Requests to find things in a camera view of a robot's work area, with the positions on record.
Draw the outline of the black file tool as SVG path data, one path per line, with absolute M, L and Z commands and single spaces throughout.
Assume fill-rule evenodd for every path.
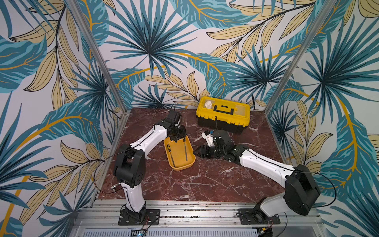
M 186 161 L 188 161 L 186 142 L 184 142 L 184 149 L 185 149 L 185 158 L 186 158 Z

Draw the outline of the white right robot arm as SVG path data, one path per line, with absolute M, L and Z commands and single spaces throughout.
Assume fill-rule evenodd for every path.
M 310 172 L 303 166 L 291 166 L 265 157 L 247 146 L 235 144 L 228 132 L 216 130 L 204 132 L 206 143 L 194 150 L 194 155 L 203 159 L 223 159 L 230 163 L 252 169 L 275 181 L 284 192 L 262 198 L 254 208 L 261 219 L 287 211 L 306 216 L 320 196 L 320 189 Z

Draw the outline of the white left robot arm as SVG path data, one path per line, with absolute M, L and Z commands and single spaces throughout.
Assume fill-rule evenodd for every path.
M 187 131 L 183 125 L 156 124 L 117 155 L 113 175 L 124 191 L 127 210 L 140 213 L 146 208 L 141 185 L 146 175 L 146 155 L 166 138 L 178 141 L 186 135 Z

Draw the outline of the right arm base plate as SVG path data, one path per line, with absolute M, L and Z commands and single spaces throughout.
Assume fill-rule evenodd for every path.
M 277 225 L 280 218 L 276 214 L 273 217 L 266 216 L 262 211 L 255 208 L 241 208 L 237 210 L 236 216 L 240 219 L 241 225 Z

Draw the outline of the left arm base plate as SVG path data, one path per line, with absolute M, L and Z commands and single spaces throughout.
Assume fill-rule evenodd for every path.
M 118 220 L 119 226 L 137 226 L 137 225 L 158 225 L 160 219 L 160 209 L 142 208 L 140 212 L 134 212 L 128 208 L 120 211 Z

